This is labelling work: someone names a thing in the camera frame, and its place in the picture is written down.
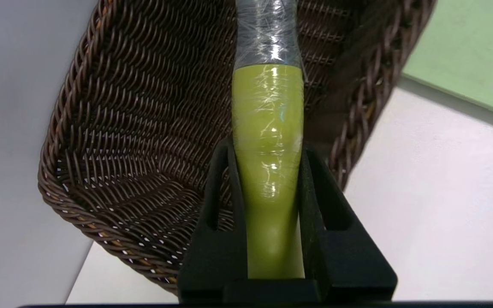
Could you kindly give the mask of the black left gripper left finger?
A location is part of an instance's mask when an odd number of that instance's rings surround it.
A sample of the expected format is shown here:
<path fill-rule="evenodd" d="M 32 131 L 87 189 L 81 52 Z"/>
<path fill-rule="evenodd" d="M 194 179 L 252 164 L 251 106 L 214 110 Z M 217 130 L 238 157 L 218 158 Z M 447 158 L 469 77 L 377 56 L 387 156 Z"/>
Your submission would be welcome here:
<path fill-rule="evenodd" d="M 223 172 L 229 171 L 233 231 L 217 229 Z M 179 285 L 226 285 L 248 273 L 244 201 L 233 140 L 221 140 L 213 152 L 204 204 L 178 275 Z"/>

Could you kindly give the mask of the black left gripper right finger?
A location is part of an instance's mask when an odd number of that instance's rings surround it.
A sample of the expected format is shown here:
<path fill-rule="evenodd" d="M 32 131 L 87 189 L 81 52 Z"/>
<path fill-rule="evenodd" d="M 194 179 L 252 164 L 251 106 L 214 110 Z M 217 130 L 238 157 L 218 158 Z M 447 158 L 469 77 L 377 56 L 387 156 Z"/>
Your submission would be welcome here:
<path fill-rule="evenodd" d="M 395 288 L 398 277 L 329 168 L 304 148 L 300 228 L 306 276 L 329 288 Z"/>

